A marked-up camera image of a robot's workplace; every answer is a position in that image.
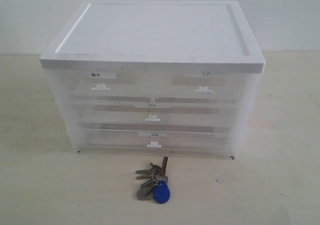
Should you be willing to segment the white clear drawer cabinet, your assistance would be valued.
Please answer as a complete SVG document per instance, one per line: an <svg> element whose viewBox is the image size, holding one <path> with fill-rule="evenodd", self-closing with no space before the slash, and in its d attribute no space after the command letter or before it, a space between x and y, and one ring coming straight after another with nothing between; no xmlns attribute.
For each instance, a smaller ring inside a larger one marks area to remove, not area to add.
<svg viewBox="0 0 320 225"><path fill-rule="evenodd" d="M59 112L70 133L64 110L71 104L134 105L139 107L232 107L238 110L231 127L237 155L249 112L265 68L265 58L237 1L89 1L82 4L48 48L40 63ZM86 70L143 72L150 84L160 73L255 74L241 100L209 103L118 100L59 100L51 71ZM137 154L104 149L109 154Z"/></svg>

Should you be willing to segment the clear bottom drawer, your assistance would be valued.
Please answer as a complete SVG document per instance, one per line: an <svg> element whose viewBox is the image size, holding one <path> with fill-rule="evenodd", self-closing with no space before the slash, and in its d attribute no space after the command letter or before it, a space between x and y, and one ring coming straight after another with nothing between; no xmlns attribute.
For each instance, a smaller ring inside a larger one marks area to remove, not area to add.
<svg viewBox="0 0 320 225"><path fill-rule="evenodd" d="M70 132L72 145L81 150L109 153L222 157L235 159L232 133L226 126L81 122Z"/></svg>

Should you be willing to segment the clear drawer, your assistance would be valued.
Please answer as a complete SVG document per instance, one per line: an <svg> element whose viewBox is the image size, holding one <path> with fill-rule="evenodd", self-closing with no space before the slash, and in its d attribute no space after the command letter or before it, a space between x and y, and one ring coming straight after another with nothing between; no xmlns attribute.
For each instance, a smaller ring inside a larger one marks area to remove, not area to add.
<svg viewBox="0 0 320 225"><path fill-rule="evenodd" d="M226 103L241 100L255 74L222 72L159 73L154 78L153 97L158 103Z"/></svg>
<svg viewBox="0 0 320 225"><path fill-rule="evenodd" d="M226 126L81 122L70 132L72 145L81 150L109 153L222 157L235 159L232 133Z"/></svg>
<svg viewBox="0 0 320 225"><path fill-rule="evenodd" d="M85 130L224 134L238 113L234 107L73 103L63 115L68 126Z"/></svg>
<svg viewBox="0 0 320 225"><path fill-rule="evenodd" d="M153 96L150 78L145 72L57 69L50 75L61 101L149 102Z"/></svg>

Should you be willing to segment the small white debris piece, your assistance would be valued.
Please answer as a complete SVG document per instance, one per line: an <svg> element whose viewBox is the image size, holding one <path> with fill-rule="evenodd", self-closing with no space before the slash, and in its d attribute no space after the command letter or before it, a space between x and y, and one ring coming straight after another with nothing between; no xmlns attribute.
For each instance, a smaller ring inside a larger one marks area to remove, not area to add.
<svg viewBox="0 0 320 225"><path fill-rule="evenodd" d="M220 183L220 184L222 183L222 179L221 179L221 178L218 178L218 177L217 177L215 180L216 180L216 182L218 182L218 183Z"/></svg>

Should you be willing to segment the key bunch with blue fob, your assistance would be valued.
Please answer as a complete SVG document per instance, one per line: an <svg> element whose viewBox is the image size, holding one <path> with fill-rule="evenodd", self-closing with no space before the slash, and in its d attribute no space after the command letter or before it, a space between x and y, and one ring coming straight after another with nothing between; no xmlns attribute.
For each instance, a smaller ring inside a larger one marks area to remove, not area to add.
<svg viewBox="0 0 320 225"><path fill-rule="evenodd" d="M146 180L136 192L136 198L141 201L154 200L158 204L165 204L171 198L168 186L166 168L168 157L164 156L161 165L150 163L150 169L136 170L137 180Z"/></svg>

